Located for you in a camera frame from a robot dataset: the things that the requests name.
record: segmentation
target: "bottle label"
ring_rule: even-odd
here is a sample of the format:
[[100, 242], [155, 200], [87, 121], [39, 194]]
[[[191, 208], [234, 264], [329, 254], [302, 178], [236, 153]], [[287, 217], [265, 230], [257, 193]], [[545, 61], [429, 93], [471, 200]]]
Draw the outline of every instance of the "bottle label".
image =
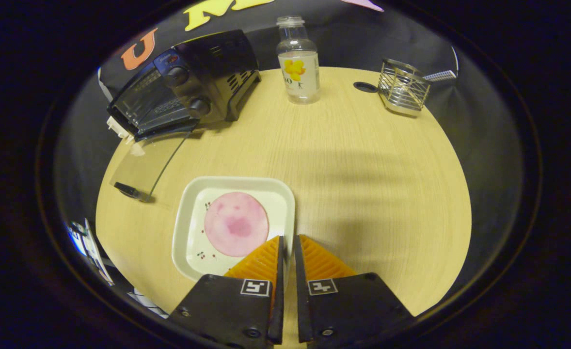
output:
[[302, 57], [287, 55], [278, 56], [287, 92], [290, 95], [316, 93], [320, 88], [318, 53]]

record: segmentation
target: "yellow flower print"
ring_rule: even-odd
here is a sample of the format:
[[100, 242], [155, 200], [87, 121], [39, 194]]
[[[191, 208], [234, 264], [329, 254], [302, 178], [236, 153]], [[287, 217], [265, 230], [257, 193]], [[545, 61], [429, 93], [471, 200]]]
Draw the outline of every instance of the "yellow flower print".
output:
[[284, 62], [285, 72], [290, 74], [290, 77], [294, 81], [300, 81], [301, 75], [305, 74], [305, 68], [303, 68], [303, 61], [286, 60]]

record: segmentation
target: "wire basket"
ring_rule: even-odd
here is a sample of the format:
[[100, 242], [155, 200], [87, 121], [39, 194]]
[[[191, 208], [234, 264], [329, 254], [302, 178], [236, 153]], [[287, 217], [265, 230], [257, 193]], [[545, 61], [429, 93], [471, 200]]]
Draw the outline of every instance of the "wire basket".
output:
[[378, 93], [392, 112], [417, 115], [428, 97], [430, 81], [409, 64], [384, 58]]

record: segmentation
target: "bottle cap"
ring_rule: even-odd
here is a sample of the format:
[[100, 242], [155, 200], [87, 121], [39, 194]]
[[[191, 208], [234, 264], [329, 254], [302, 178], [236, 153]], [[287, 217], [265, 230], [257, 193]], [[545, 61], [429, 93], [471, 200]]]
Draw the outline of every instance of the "bottle cap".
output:
[[279, 27], [294, 27], [302, 26], [305, 23], [301, 16], [283, 16], [277, 18], [277, 26]]

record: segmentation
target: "pink circular paper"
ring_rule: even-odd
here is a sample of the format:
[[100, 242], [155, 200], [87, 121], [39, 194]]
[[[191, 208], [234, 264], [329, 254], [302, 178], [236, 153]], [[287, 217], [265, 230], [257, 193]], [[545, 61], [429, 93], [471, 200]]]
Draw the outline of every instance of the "pink circular paper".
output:
[[268, 217], [261, 203], [243, 192], [219, 196], [204, 219], [208, 241], [226, 256], [242, 257], [268, 238]]

